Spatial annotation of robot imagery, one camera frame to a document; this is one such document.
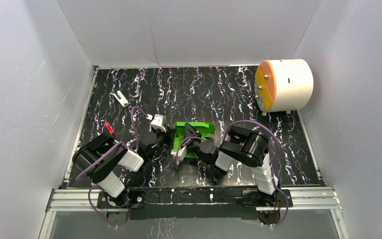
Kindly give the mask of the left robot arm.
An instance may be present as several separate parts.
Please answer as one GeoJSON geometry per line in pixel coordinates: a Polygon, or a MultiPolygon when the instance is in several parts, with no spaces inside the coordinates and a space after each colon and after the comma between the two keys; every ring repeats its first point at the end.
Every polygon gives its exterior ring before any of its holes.
{"type": "Polygon", "coordinates": [[[125,184],[114,173],[114,168],[119,165],[132,172],[140,171],[160,156],[166,145],[173,144],[176,131],[170,127],[166,132],[151,129],[140,135],[137,151],[103,133],[77,150],[72,162],[81,170],[79,177],[87,176],[109,194],[111,203],[123,207],[128,203],[129,195],[125,184]]]}

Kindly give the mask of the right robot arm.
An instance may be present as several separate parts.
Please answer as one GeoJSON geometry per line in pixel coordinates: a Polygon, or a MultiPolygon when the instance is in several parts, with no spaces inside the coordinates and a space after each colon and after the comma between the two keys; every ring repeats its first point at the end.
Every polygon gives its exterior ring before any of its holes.
{"type": "Polygon", "coordinates": [[[204,138],[200,131],[185,123],[185,135],[175,154],[175,165],[187,154],[195,155],[210,166],[216,176],[224,176],[235,161],[250,167],[256,180],[257,192],[250,193],[240,202],[246,207],[271,206],[279,203],[279,182],[270,164],[269,139],[263,133],[233,125],[226,139],[216,146],[211,137],[204,138]]]}

